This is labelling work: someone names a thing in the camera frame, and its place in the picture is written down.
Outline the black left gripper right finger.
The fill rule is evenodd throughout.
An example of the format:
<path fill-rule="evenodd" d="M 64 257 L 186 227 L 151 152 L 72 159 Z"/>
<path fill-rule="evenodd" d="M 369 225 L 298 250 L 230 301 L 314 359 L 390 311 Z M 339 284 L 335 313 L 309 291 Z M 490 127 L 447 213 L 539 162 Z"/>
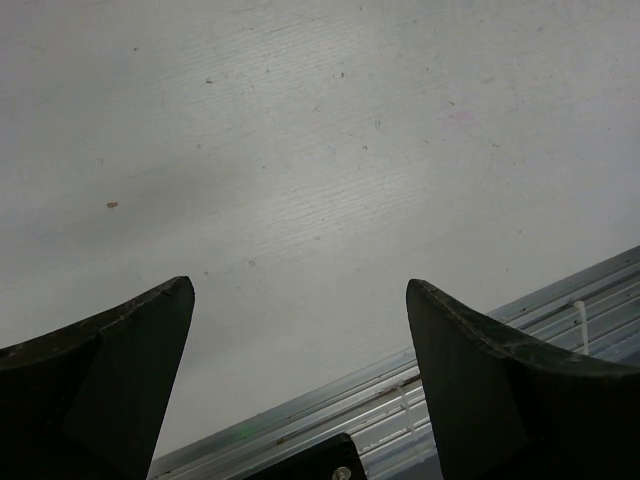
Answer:
<path fill-rule="evenodd" d="M 447 479 L 635 479 L 639 371 L 553 346 L 418 279 L 407 314 Z"/>

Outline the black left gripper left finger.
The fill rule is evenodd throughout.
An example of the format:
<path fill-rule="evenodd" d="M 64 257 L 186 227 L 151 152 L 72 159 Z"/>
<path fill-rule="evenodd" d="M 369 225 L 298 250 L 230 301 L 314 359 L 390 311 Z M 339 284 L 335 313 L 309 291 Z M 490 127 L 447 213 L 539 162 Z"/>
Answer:
<path fill-rule="evenodd" d="M 194 306 L 174 277 L 2 349 L 2 478 L 146 478 Z"/>

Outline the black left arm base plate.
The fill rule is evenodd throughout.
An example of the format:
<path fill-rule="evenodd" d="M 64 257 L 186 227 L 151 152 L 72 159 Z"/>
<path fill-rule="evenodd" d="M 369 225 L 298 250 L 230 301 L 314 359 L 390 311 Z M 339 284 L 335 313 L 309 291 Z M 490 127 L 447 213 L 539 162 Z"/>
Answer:
<path fill-rule="evenodd" d="M 351 437 L 333 436 L 274 465 L 247 476 L 249 480 L 367 480 Z"/>

